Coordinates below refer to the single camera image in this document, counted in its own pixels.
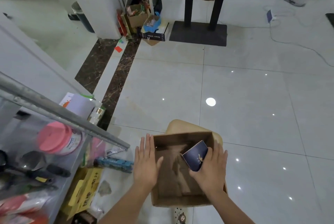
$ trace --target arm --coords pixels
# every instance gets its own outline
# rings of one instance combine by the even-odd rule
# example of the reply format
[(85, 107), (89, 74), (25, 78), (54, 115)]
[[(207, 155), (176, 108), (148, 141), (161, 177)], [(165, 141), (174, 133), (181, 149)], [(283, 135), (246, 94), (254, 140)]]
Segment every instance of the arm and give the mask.
[(140, 140), (140, 148), (136, 147), (133, 169), (134, 183), (128, 192), (107, 212), (99, 224), (135, 224), (145, 199), (157, 183), (159, 169), (163, 157), (155, 163), (155, 147), (153, 136), (146, 135)]
[(225, 224), (254, 224), (254, 222), (223, 191), (228, 152), (216, 141), (208, 149), (198, 172), (190, 171)]

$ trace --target trash can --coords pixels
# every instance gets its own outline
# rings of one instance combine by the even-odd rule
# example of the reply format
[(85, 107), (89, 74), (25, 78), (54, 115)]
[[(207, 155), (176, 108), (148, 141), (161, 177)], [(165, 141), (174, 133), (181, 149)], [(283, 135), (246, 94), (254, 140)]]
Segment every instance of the trash can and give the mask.
[(79, 6), (78, 2), (74, 2), (72, 4), (72, 9), (73, 9), (73, 12), (78, 16), (80, 21), (83, 23), (86, 30), (88, 30), (91, 33), (95, 33), (92, 26), (90, 25), (86, 15), (83, 13), (81, 7)]

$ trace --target metal shelf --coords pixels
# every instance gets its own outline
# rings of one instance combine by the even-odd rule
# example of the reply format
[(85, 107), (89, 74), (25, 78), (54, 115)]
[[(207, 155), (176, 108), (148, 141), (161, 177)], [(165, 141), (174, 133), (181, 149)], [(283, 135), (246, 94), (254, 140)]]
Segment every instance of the metal shelf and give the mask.
[[(18, 116), (19, 110), (28, 112), (30, 116)], [(57, 164), (71, 172), (69, 178), (57, 177), (54, 185), (59, 189), (51, 192), (53, 197), (43, 207), (48, 213), (49, 224), (55, 221), (88, 143), (93, 137), (125, 150), (130, 147), (128, 143), (0, 72), (0, 149), (5, 150), (10, 159), (20, 155), (22, 151), (37, 150), (37, 133), (53, 120), (82, 131), (84, 136), (80, 146), (73, 153), (66, 156), (46, 155), (49, 163)]]

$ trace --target person's left hand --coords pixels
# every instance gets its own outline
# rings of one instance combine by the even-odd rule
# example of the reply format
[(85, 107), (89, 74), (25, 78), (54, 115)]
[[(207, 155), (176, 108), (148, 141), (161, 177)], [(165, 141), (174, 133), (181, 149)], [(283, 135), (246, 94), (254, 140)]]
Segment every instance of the person's left hand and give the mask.
[(133, 177), (134, 183), (139, 184), (150, 192), (157, 183), (163, 157), (160, 157), (157, 163), (155, 163), (153, 136), (147, 133), (145, 146), (144, 141), (144, 137), (142, 137), (140, 147), (136, 146)]

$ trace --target yellow box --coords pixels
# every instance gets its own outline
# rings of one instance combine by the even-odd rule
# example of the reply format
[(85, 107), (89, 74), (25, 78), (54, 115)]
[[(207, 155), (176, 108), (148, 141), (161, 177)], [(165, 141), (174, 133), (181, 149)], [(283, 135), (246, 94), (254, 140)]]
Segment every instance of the yellow box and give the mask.
[(102, 168), (78, 168), (69, 187), (61, 211), (67, 219), (87, 210), (100, 183)]

